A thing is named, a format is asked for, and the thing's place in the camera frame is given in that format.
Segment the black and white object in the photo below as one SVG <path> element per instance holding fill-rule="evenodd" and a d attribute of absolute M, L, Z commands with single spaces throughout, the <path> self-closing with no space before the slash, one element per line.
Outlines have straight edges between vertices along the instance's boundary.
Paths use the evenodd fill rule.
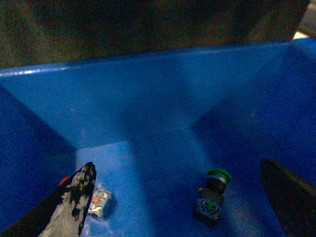
<path fill-rule="evenodd" d="M 92 162 L 0 233 L 0 237 L 79 237 L 91 203 L 96 170 Z"/>

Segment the small electronic component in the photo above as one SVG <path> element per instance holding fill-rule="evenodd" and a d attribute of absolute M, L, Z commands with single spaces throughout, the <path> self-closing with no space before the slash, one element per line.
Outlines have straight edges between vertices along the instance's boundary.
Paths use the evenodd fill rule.
<path fill-rule="evenodd" d="M 223 193 L 226 183 L 231 182 L 231 175 L 223 169 L 210 169 L 205 187 L 200 187 L 194 217 L 209 226 L 216 226 L 224 205 Z"/>
<path fill-rule="evenodd" d="M 104 218 L 110 212 L 112 194 L 103 187 L 95 187 L 88 214 L 94 218 Z"/>

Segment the blue plastic bin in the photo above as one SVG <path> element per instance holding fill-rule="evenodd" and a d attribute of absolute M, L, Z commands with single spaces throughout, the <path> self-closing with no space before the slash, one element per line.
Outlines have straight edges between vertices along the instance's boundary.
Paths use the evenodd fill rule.
<path fill-rule="evenodd" d="M 285 236 L 259 164 L 316 184 L 315 69 L 312 51 L 269 42 L 0 71 L 0 229 L 92 161 L 117 205 L 83 236 Z M 192 214 L 214 167 L 233 181 L 210 228 Z"/>

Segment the dark background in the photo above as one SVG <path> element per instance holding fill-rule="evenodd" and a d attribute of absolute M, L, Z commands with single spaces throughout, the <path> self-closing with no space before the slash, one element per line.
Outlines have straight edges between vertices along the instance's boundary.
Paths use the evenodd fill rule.
<path fill-rule="evenodd" d="M 0 68 L 293 38 L 309 0 L 12 0 Z"/>

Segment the red object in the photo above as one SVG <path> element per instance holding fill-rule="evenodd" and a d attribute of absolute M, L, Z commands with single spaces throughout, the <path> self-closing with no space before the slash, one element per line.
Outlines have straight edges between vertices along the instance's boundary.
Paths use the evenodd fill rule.
<path fill-rule="evenodd" d="M 59 185 L 58 186 L 60 186 L 60 185 L 63 185 L 63 183 L 65 183 L 67 180 L 69 180 L 71 178 L 71 175 L 68 175 L 68 176 L 66 176 L 65 178 L 63 178 L 60 182 L 59 182 Z"/>

